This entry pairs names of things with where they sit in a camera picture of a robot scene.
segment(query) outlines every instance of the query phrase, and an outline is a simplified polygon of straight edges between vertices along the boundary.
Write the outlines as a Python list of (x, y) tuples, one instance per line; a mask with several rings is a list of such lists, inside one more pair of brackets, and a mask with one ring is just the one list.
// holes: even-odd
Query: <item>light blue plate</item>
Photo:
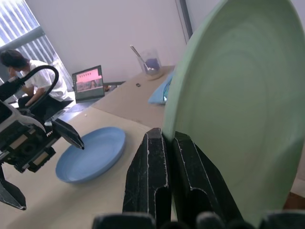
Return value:
[(105, 127), (82, 137), (85, 149), (70, 146), (60, 157), (56, 176), (67, 183), (92, 180), (120, 158), (125, 145), (125, 132), (117, 127)]

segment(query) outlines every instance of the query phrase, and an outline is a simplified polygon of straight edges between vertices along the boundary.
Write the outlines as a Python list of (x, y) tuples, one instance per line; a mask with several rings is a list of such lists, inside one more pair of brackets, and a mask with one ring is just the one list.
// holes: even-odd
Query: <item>table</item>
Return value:
[(80, 136), (105, 126), (116, 126), (126, 132), (122, 157), (99, 178), (78, 185), (56, 178), (56, 163), (70, 146), (62, 138), (53, 145), (57, 154), (37, 173), (20, 174), (12, 166), (3, 165), (6, 179), (21, 189), (28, 209), (20, 211), (0, 203), (0, 228), (90, 229), (95, 216), (120, 213), (128, 167), (144, 134), (162, 125), (164, 107), (148, 105), (147, 100), (165, 78), (166, 75), (147, 81), (140, 74), (69, 121)]

